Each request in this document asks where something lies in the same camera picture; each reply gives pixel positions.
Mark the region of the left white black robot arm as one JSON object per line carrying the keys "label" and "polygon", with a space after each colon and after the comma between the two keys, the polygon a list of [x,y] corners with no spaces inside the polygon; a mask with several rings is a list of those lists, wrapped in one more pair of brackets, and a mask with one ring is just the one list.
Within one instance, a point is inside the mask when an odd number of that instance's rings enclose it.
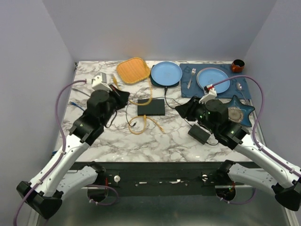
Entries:
{"label": "left white black robot arm", "polygon": [[87,100],[87,108],[64,137],[62,147],[47,165],[30,181],[21,181],[16,190],[32,209],[50,219],[61,207],[70,190],[87,185],[99,186],[104,174],[95,169],[88,176],[62,185],[61,181],[73,163],[104,132],[108,121],[127,105],[130,93],[111,86],[109,91],[96,90]]}

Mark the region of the black network switch box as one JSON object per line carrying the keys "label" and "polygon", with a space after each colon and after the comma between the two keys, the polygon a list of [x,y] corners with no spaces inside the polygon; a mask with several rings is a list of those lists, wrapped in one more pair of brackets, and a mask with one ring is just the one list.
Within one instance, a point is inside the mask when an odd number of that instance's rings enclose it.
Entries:
{"label": "black network switch box", "polygon": [[165,101],[163,99],[152,99],[147,105],[141,105],[148,102],[148,99],[138,99],[137,106],[138,116],[164,116],[165,115]]}

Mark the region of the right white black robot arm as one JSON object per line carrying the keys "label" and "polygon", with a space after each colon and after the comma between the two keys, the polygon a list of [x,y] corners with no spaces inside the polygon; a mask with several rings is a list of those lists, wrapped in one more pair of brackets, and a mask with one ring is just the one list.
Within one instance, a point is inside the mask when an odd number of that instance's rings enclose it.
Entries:
{"label": "right white black robot arm", "polygon": [[298,211],[301,207],[301,169],[280,158],[262,143],[258,143],[239,123],[229,120],[228,108],[218,99],[205,104],[193,97],[176,106],[179,115],[210,131],[217,141],[246,156],[260,169],[249,169],[226,160],[216,171],[217,181],[223,185],[230,181],[250,185],[273,195],[283,207]]}

